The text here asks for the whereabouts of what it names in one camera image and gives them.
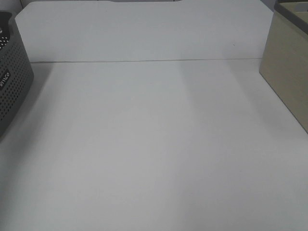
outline gray container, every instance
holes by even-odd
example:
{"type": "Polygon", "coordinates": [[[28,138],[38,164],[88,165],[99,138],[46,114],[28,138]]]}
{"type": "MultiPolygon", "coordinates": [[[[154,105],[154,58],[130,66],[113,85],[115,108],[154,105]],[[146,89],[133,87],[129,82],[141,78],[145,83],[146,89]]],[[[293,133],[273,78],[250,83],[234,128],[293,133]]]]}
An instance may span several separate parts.
{"type": "Polygon", "coordinates": [[[0,137],[23,103],[33,81],[33,71],[15,15],[0,11],[0,137]]]}

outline white tabletop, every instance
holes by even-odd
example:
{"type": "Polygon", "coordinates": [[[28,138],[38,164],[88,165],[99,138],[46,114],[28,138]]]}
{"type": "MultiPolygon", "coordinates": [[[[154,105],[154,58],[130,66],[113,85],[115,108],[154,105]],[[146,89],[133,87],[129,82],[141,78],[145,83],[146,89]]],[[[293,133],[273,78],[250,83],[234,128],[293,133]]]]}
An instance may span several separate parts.
{"type": "Polygon", "coordinates": [[[272,11],[259,0],[49,1],[16,18],[30,61],[261,58],[272,11]]]}
{"type": "Polygon", "coordinates": [[[307,230],[308,135],[259,63],[34,64],[0,230],[307,230]]]}

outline beige box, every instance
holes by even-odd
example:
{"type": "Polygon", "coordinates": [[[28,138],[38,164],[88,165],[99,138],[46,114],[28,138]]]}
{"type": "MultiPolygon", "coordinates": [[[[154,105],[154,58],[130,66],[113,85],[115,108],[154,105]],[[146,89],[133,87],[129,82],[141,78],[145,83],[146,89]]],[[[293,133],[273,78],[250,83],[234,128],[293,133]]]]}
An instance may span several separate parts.
{"type": "Polygon", "coordinates": [[[260,73],[308,132],[308,1],[276,3],[260,73]]]}

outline perforated basket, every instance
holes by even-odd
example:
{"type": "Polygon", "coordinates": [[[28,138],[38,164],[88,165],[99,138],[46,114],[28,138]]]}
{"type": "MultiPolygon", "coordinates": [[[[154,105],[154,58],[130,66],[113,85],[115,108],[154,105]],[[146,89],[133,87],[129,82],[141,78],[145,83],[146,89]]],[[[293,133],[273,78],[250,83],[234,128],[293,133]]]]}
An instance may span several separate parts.
{"type": "Polygon", "coordinates": [[[33,71],[15,15],[0,11],[0,136],[24,101],[33,81],[33,71]]]}

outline white desk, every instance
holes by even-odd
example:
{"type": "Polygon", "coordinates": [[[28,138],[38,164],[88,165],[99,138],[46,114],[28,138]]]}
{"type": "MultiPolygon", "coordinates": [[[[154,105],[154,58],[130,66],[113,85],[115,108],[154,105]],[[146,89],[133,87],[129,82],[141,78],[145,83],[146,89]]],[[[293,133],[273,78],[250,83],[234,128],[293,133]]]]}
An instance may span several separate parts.
{"type": "Polygon", "coordinates": [[[308,135],[259,62],[34,64],[0,230],[307,230],[308,135]]]}
{"type": "Polygon", "coordinates": [[[258,73],[258,0],[35,2],[1,231],[307,230],[308,135],[258,73]]]}
{"type": "Polygon", "coordinates": [[[16,18],[32,62],[261,58],[259,0],[33,2],[16,18]]]}

